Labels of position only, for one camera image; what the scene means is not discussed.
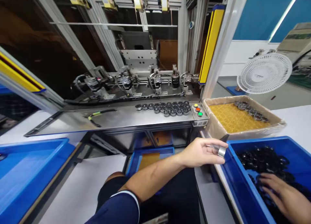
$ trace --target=assembly machine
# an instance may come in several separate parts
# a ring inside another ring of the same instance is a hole
[[[55,2],[69,0],[37,1],[88,72],[73,80],[81,95],[64,100],[1,49],[1,56],[12,62],[7,71],[2,70],[1,83],[52,114],[26,137],[89,131],[93,133],[91,141],[105,151],[129,154],[143,147],[184,147],[208,125],[202,101],[211,96],[246,0],[70,0],[87,16],[85,22],[66,21]],[[137,24],[110,23],[103,10],[117,13],[121,8],[134,9]],[[169,14],[171,23],[148,24],[146,12],[151,11]],[[174,11],[178,12],[177,25],[173,24]],[[207,14],[212,20],[205,42]],[[71,25],[94,26],[92,33],[106,50],[115,72],[94,65]],[[142,31],[126,31],[125,27],[140,27]],[[164,69],[160,58],[165,48],[153,39],[150,28],[175,27],[177,61]],[[24,76],[14,77],[10,70]]]

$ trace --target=white fan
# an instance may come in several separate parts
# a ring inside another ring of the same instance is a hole
[[[264,94],[283,85],[292,69],[292,62],[286,56],[269,53],[251,59],[236,80],[243,91]]]

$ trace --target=shorts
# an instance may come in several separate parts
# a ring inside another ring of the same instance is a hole
[[[128,181],[120,176],[107,181],[98,194],[96,212]],[[199,195],[194,169],[186,168],[172,178],[157,195],[140,205],[139,223],[168,213],[169,223],[200,223]]]

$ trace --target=forearm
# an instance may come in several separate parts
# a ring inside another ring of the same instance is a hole
[[[184,168],[179,155],[173,155],[135,173],[120,191],[130,190],[134,192],[141,201],[145,201],[152,197]]]

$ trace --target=yellow mat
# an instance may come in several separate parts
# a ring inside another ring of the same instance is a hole
[[[246,111],[239,110],[233,104],[212,105],[209,108],[228,133],[262,129],[271,125],[254,120]]]
[[[149,154],[143,154],[143,158],[140,162],[138,170],[153,164],[154,162],[157,162],[160,160],[160,153],[149,153]]]

